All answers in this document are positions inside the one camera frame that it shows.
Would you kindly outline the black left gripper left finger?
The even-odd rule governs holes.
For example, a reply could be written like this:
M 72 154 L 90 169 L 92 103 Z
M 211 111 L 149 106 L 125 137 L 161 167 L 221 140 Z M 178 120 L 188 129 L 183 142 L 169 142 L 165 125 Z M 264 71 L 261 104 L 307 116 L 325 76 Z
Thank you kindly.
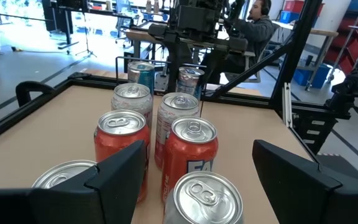
M 146 158 L 136 141 L 50 189 L 0 189 L 0 224 L 130 224 Z

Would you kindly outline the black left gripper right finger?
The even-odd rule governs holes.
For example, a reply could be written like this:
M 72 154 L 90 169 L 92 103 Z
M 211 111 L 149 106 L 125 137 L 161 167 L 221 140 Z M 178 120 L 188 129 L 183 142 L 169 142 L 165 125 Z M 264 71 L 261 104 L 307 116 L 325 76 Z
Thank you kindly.
M 280 224 L 358 224 L 358 179 L 260 139 L 252 158 Z

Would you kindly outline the blue silver energy drink can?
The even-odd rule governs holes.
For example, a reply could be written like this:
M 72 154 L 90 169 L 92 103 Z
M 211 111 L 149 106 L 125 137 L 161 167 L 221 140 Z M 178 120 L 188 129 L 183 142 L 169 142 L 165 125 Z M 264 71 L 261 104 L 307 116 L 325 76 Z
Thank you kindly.
M 198 100 L 201 98 L 201 78 L 204 71 L 195 67 L 180 67 L 176 92 L 193 95 Z

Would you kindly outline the red Fanta can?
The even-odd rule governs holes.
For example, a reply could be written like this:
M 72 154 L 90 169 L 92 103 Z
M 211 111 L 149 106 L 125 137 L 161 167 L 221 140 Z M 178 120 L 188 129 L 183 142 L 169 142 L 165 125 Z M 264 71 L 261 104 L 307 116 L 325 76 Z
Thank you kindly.
M 178 180 L 189 172 L 211 171 L 218 153 L 214 125 L 196 116 L 176 119 L 167 133 L 162 167 L 161 200 L 166 199 Z
M 147 179 L 150 157 L 150 128 L 144 115 L 133 110 L 113 110 L 98 119 L 94 132 L 96 161 L 101 162 L 137 140 L 145 141 L 146 158 L 144 176 L 137 201 L 147 196 Z

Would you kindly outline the silver Diet Coke can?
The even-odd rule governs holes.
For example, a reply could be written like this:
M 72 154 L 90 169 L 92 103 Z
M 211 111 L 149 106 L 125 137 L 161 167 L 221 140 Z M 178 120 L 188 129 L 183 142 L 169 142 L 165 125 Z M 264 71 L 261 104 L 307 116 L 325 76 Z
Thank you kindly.
M 209 171 L 181 177 L 167 196 L 162 224 L 244 224 L 235 185 Z
M 79 189 L 98 174 L 97 163 L 89 160 L 74 160 L 61 163 L 44 172 L 33 184 L 32 188 L 72 188 Z

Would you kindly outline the teal silver energy drink can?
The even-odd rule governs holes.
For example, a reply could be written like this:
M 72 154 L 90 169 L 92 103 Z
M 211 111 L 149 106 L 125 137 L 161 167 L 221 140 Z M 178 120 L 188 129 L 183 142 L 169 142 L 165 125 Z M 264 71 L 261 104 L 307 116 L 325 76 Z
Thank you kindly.
M 155 67 L 148 62 L 130 62 L 127 66 L 129 83 L 138 83 L 149 88 L 150 94 L 154 95 Z

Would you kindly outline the wooden table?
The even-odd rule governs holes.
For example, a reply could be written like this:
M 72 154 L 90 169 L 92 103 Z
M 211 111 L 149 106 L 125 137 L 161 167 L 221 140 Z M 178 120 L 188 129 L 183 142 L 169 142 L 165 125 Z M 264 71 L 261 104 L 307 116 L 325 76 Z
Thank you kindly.
M 140 46 L 142 42 L 148 42 L 152 44 L 152 57 L 151 59 L 155 59 L 156 45 L 163 45 L 162 37 L 154 37 L 150 35 L 147 31 L 144 30 L 136 30 L 136 29 L 128 29 L 126 30 L 126 37 L 133 41 L 134 44 L 134 58 L 141 58 L 140 56 Z

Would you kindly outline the person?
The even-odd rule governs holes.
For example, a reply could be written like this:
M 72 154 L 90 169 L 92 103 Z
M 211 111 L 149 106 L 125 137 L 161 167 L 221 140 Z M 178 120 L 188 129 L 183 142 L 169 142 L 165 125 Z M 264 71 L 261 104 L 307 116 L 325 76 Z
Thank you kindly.
M 234 29 L 240 37 L 248 42 L 247 51 L 253 52 L 254 57 L 249 57 L 249 68 L 255 65 L 272 38 L 277 26 L 269 18 L 271 0 L 255 0 L 247 20 L 236 19 L 225 21 L 226 30 Z

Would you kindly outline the black tripod stand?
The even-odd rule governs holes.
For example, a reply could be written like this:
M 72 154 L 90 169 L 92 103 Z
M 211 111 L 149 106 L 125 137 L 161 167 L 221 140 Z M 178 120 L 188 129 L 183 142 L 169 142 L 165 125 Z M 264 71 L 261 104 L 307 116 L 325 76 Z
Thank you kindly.
M 90 48 L 91 26 L 89 20 L 86 17 L 87 13 L 77 12 L 75 20 L 73 21 L 74 33 L 78 41 L 78 46 L 75 49 L 75 56 L 95 56 L 94 52 Z

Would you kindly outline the wooden workbench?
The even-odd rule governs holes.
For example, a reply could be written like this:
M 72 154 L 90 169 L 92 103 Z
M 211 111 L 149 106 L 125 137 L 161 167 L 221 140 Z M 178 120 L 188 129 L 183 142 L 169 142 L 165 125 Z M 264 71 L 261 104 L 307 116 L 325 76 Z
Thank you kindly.
M 331 68 L 323 61 L 337 35 L 338 33 L 334 31 L 311 29 L 310 37 L 322 37 L 324 41 L 320 47 L 305 44 L 298 61 L 294 79 L 306 91 L 309 91 L 311 88 L 320 89 L 326 82 Z

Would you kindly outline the black desk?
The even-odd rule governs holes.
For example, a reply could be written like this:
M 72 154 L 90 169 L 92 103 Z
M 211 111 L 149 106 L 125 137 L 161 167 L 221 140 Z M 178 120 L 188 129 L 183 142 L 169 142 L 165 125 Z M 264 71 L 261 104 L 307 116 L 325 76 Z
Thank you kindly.
M 71 19 L 71 12 L 57 6 L 57 0 L 41 0 L 42 9 L 44 11 L 44 19 L 46 30 L 50 35 L 65 34 L 65 41 L 58 45 L 58 50 L 67 50 L 70 53 L 69 47 L 78 44 L 71 40 L 73 33 L 73 22 Z

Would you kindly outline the red storage bin rack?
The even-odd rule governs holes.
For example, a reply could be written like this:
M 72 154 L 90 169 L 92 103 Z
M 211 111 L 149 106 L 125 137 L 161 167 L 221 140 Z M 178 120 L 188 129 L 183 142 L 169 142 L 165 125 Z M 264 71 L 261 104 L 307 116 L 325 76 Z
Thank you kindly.
M 349 74 L 358 62 L 358 0 L 351 0 L 323 60 Z

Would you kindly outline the black aluminium table frame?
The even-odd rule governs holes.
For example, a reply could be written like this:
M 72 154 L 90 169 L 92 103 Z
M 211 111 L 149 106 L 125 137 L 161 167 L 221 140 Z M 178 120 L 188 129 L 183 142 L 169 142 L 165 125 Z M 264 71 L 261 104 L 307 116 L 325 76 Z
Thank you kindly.
M 283 97 L 284 93 L 288 91 L 288 89 L 285 88 L 285 85 L 289 84 L 293 78 L 295 65 L 298 63 L 296 56 L 300 54 L 301 49 L 305 46 L 306 35 L 311 30 L 311 16 L 316 14 L 317 5 L 320 2 L 321 0 L 306 0 L 301 11 L 300 20 L 295 24 L 292 34 L 279 49 L 253 65 L 247 71 L 241 73 L 233 81 L 217 87 L 216 90 L 203 90 L 201 101 L 270 109 L 275 110 L 279 115 L 283 115 L 284 104 L 280 99 Z M 231 93 L 231 90 L 240 84 L 240 82 L 248 79 L 252 74 L 259 72 L 269 63 L 281 56 L 284 56 L 285 59 L 281 66 L 271 97 L 267 98 Z M 0 119 L 0 135 L 72 85 L 83 85 L 92 88 L 112 90 L 124 82 L 123 79 L 118 78 L 103 78 L 87 73 L 74 73 L 65 81 L 55 86 L 54 93 L 44 95 L 44 99 L 40 105 L 26 105 L 21 108 L 19 107 L 12 113 Z M 32 100 L 40 100 L 41 95 L 41 92 L 30 93 Z M 317 155 L 337 121 L 339 119 L 349 119 L 351 117 L 350 113 L 341 114 L 329 110 L 325 103 L 320 105 L 307 103 L 305 101 L 291 101 L 289 102 L 289 105 L 291 106 L 291 118 L 293 119 L 290 129 L 307 152 L 312 156 Z

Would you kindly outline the black clamp bracket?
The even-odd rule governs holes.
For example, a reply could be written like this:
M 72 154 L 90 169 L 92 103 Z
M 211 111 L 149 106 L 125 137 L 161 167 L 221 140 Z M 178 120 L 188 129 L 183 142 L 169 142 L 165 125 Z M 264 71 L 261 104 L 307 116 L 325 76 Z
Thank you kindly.
M 358 68 L 346 76 L 340 84 L 331 88 L 334 93 L 331 99 L 326 100 L 325 105 L 331 111 L 348 114 L 351 108 L 358 114 L 355 99 L 358 98 Z

